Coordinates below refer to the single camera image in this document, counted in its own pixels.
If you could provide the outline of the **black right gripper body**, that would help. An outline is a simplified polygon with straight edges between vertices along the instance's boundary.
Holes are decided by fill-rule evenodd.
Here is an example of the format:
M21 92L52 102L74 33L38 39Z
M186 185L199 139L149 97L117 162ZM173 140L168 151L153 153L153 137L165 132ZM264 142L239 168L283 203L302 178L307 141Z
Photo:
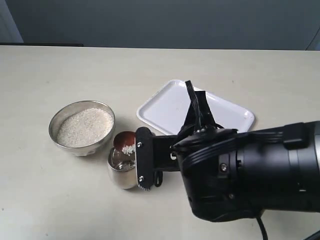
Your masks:
M261 221L263 209L240 190L236 129L207 129L157 136L152 160L158 172L180 172L192 213L210 222Z

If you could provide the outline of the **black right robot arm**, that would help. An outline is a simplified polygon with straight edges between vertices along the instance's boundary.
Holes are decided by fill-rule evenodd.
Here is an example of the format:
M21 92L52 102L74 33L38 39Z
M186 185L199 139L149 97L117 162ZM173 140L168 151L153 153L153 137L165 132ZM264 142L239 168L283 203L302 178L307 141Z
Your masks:
M186 82L190 105L176 135L135 132L141 189L180 172L192 213L210 222L258 219L265 210L320 210L320 123L240 133L218 124L203 91Z

